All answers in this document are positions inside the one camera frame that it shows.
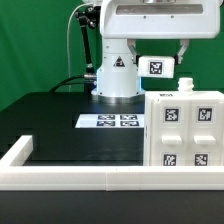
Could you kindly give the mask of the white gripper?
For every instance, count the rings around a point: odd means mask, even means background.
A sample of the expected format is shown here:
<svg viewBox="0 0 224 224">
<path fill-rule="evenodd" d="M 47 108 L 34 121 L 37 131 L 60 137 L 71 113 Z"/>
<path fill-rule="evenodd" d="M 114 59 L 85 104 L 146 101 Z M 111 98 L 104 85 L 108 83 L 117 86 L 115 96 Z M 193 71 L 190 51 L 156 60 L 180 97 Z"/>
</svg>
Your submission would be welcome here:
<svg viewBox="0 0 224 224">
<path fill-rule="evenodd" d="M 133 39 L 183 39 L 177 63 L 189 39 L 214 38 L 220 31 L 220 0 L 103 0 L 100 33 L 108 39 L 128 39 L 134 64 L 138 63 Z"/>
</svg>

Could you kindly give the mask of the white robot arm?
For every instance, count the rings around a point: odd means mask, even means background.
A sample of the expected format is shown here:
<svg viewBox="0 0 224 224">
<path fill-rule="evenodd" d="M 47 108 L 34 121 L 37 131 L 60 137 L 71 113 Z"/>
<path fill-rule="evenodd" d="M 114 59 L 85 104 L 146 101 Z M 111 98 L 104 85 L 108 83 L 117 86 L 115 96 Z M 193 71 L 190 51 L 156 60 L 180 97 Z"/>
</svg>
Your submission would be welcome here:
<svg viewBox="0 0 224 224">
<path fill-rule="evenodd" d="M 220 32 L 224 0 L 83 0 L 99 11 L 102 64 L 92 96 L 109 103 L 142 97 L 143 77 L 171 78 L 192 39 Z M 174 56 L 140 56 L 138 40 L 180 42 Z"/>
</svg>

